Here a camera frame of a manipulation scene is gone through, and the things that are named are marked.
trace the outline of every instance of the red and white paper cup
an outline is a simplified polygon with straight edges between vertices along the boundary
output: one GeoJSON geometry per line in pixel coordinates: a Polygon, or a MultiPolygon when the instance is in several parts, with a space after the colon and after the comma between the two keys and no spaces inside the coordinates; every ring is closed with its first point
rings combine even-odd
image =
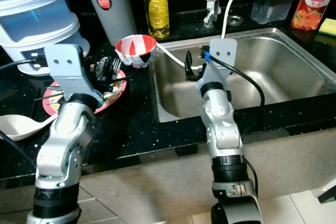
{"type": "Polygon", "coordinates": [[[130,35],[116,44],[116,52],[125,65],[145,68],[156,54],[156,40],[149,35],[130,35]]]}

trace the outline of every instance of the gray thermos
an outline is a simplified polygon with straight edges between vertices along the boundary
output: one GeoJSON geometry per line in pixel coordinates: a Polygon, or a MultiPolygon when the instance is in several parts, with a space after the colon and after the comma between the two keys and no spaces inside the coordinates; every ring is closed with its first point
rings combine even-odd
{"type": "Polygon", "coordinates": [[[91,0],[110,43],[137,34],[130,0],[91,0]]]}

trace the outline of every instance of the fork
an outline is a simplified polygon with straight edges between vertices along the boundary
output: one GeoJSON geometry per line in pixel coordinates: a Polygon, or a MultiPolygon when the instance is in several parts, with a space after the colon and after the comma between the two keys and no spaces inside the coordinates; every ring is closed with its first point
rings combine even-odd
{"type": "Polygon", "coordinates": [[[121,60],[119,58],[114,58],[112,62],[112,80],[116,79],[120,70],[121,60]]]}

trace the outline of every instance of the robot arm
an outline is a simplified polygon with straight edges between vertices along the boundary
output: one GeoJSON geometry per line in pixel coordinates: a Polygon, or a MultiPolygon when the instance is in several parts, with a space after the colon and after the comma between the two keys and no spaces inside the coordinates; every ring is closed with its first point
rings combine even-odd
{"type": "MultiPolygon", "coordinates": [[[[234,65],[236,48],[236,40],[213,39],[209,53],[234,65]]],[[[230,70],[210,61],[196,86],[202,96],[201,117],[207,129],[208,149],[212,158],[212,191],[218,199],[212,208],[212,223],[264,224],[253,182],[247,175],[234,109],[225,90],[229,74],[230,70]]]]}
{"type": "Polygon", "coordinates": [[[85,75],[78,46],[52,45],[45,48],[45,56],[67,102],[37,156],[34,208],[27,224],[77,223],[82,157],[92,139],[93,112],[103,98],[85,75]]]}

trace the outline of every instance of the black countertop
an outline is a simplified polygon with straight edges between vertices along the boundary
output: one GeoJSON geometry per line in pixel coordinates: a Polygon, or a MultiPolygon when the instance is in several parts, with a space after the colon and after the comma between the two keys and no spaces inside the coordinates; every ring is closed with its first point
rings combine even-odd
{"type": "MultiPolygon", "coordinates": [[[[200,22],[203,14],[185,15],[189,22],[183,21],[181,14],[171,17],[171,35],[165,41],[220,34],[221,22],[212,29],[205,29],[200,22]]],[[[333,37],[292,30],[288,22],[261,26],[248,17],[242,26],[229,28],[228,32],[265,27],[281,29],[336,72],[336,39],[333,37]]],[[[106,56],[112,53],[113,47],[106,41],[94,47],[90,54],[106,56]]],[[[122,66],[122,70],[127,76],[131,76],[131,80],[122,96],[112,106],[97,114],[94,137],[84,158],[83,174],[197,153],[198,145],[206,142],[201,118],[156,122],[148,68],[122,66]]],[[[29,77],[17,69],[6,70],[0,74],[0,115],[22,114],[36,121],[47,119],[48,115],[41,102],[34,104],[33,99],[42,96],[51,83],[49,77],[29,77]]],[[[235,120],[240,131],[247,132],[244,143],[329,129],[336,126],[336,93],[237,110],[235,120]]],[[[48,134],[47,126],[18,142],[18,145],[35,160],[48,134]]],[[[15,150],[0,141],[0,188],[33,184],[34,179],[35,170],[15,150]]]]}

